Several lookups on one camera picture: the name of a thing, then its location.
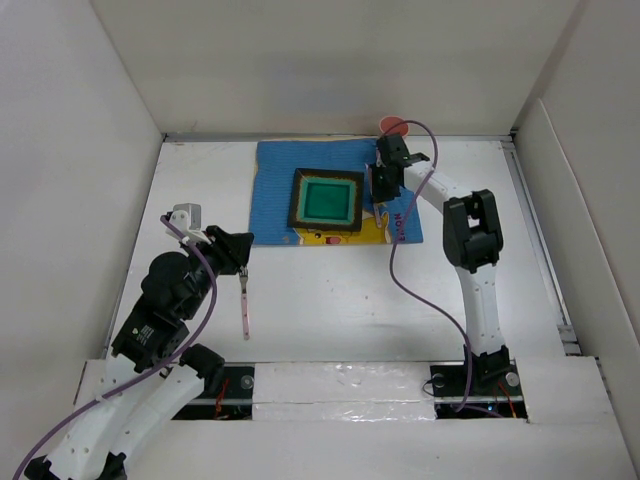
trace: black bracket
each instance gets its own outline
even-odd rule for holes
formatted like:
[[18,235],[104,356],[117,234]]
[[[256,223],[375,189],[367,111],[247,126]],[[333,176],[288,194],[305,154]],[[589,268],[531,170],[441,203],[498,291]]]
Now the black bracket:
[[[451,198],[442,214],[444,253],[453,266],[476,273],[478,267],[498,262],[504,240],[493,193],[481,190]],[[469,218],[478,224],[469,225]]]
[[[199,242],[197,248],[216,277],[236,275],[247,267],[253,233],[229,234],[210,226],[206,235],[212,242]],[[166,252],[151,262],[142,296],[112,343],[112,355],[125,355],[138,373],[178,348],[189,332],[184,321],[194,317],[211,288],[204,265],[186,251],[188,255]]]
[[389,202],[400,196],[404,169],[417,162],[429,161],[429,157],[423,153],[410,154],[399,134],[380,137],[376,147],[380,162],[369,165],[371,195],[374,203]]
[[224,358],[199,343],[187,348],[180,356],[180,365],[187,365],[204,379],[204,391],[213,392],[220,386],[224,374]]

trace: red object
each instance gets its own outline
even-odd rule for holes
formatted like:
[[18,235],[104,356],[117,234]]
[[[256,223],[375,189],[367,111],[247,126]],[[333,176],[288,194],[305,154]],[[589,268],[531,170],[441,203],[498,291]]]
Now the red object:
[[406,137],[409,134],[409,125],[407,125],[406,123],[399,125],[393,129],[391,129],[391,131],[387,132],[388,129],[390,129],[391,127],[393,127],[394,125],[397,125],[398,123],[402,122],[404,119],[400,118],[400,117],[396,117],[394,115],[390,115],[388,117],[384,117],[382,120],[380,120],[380,132],[384,133],[384,134],[390,134],[390,133],[399,133],[400,135],[402,135],[403,137]]

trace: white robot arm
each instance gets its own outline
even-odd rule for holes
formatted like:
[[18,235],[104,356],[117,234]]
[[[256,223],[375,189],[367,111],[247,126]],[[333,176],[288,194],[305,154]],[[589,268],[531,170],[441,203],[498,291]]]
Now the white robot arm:
[[[404,170],[404,186],[415,192],[426,175],[433,170],[431,162],[416,163]],[[421,192],[421,197],[443,213],[444,205],[453,198],[471,197],[473,193],[446,175],[434,172]],[[505,344],[498,321],[496,302],[496,265],[488,263],[470,270],[457,266],[456,273],[462,286],[462,298],[467,321],[467,335],[472,352],[499,352]]]
[[495,291],[496,264],[503,247],[495,198],[489,190],[472,192],[434,171],[428,157],[409,153],[400,135],[381,137],[377,149],[378,160],[369,166],[376,203],[399,197],[401,187],[417,191],[430,175],[420,196],[443,215],[443,249],[462,287],[474,385],[482,386],[511,368]]
[[[96,399],[81,407],[84,413],[77,412],[49,455],[29,462],[29,480],[126,480],[151,436],[189,401],[220,385],[222,357],[199,344],[178,347],[188,334],[185,320],[199,309],[213,277],[246,274],[253,234],[228,234],[215,226],[201,232],[199,207],[191,204],[176,205],[162,220],[168,233],[192,242],[191,254],[167,252],[153,260],[142,296],[111,345]],[[173,357],[179,363],[168,365]],[[168,376],[150,392],[164,368]]]

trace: black square frame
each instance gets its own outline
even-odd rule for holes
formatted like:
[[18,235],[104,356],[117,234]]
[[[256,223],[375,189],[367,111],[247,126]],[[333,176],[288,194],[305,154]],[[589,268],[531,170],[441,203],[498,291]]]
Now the black square frame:
[[[356,186],[354,218],[350,224],[332,224],[327,222],[305,222],[298,220],[296,211],[300,202],[300,188],[304,177],[344,178],[352,180]],[[324,170],[319,168],[297,168],[293,176],[293,189],[287,226],[290,228],[311,228],[315,230],[338,230],[343,232],[359,232],[362,230],[362,202],[364,189],[364,173],[349,170]]]

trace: white wall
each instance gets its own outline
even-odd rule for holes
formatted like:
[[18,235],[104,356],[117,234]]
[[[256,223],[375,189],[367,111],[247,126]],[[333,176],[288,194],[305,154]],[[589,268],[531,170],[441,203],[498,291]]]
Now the white wall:
[[583,351],[640,469],[640,2],[592,0],[516,137]]
[[0,1],[2,478],[100,353],[160,143],[87,0]]
[[164,132],[507,134],[577,0],[93,0]]

